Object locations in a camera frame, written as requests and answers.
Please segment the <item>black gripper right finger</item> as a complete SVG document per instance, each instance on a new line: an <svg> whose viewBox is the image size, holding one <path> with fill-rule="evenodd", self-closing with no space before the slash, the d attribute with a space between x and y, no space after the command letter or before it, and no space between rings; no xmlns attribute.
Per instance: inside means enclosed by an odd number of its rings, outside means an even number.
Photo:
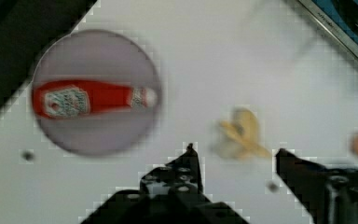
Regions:
<svg viewBox="0 0 358 224"><path fill-rule="evenodd" d="M358 224L358 169L327 168L284 148L275 159L276 173L314 224Z"/></svg>

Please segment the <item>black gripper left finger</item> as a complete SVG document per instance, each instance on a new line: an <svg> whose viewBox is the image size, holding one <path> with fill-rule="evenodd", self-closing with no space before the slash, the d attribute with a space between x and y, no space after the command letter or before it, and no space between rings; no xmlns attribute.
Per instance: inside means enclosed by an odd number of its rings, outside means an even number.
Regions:
<svg viewBox="0 0 358 224"><path fill-rule="evenodd" d="M170 188L181 188L183 185L190 185L196 191L203 192L199 155L193 143L187 145L181 156L153 168L140 179L140 191L150 198L167 195Z"/></svg>

